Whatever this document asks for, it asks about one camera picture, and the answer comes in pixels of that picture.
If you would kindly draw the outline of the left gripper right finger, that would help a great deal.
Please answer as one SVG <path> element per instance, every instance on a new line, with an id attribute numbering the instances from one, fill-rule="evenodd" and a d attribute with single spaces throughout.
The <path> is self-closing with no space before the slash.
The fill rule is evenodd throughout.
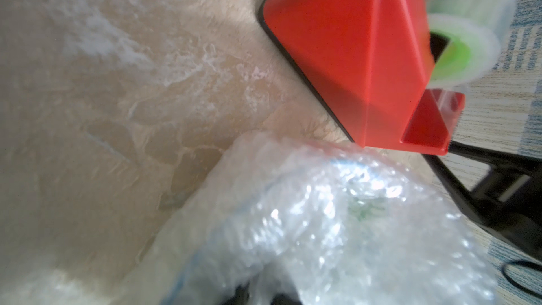
<path id="1" fill-rule="evenodd" d="M 270 305 L 303 305 L 296 293 L 278 292 L 272 296 Z"/>

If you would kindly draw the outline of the red tape dispenser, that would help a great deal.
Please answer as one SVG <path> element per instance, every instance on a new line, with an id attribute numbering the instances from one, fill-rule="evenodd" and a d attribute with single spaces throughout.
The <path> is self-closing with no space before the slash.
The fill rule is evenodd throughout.
<path id="1" fill-rule="evenodd" d="M 355 144 L 447 153 L 465 97 L 429 88 L 424 0 L 264 0 L 258 21 Z"/>

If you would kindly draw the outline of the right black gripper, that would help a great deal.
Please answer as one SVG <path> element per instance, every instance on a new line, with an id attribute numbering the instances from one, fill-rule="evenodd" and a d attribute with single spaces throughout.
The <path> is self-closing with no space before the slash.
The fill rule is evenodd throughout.
<path id="1" fill-rule="evenodd" d="M 490 167 L 469 190 L 436 155 L 423 155 L 460 211 L 524 254 L 541 260 L 541 160 L 452 141 L 448 152 Z"/>

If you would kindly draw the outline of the clear bubble wrap sheet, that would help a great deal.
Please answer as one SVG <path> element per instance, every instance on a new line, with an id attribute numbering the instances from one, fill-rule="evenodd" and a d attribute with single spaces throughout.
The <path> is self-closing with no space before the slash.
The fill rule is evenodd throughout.
<path id="1" fill-rule="evenodd" d="M 116 304 L 498 304 L 456 206 L 356 145 L 238 138 L 127 275 Z"/>

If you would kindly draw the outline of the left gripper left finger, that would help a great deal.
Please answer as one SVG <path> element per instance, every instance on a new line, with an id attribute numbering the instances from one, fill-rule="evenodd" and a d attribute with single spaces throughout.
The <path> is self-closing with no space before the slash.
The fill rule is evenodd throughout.
<path id="1" fill-rule="evenodd" d="M 222 305 L 247 305 L 250 298 L 248 287 L 249 284 L 238 286 L 235 293 L 225 300 Z"/>

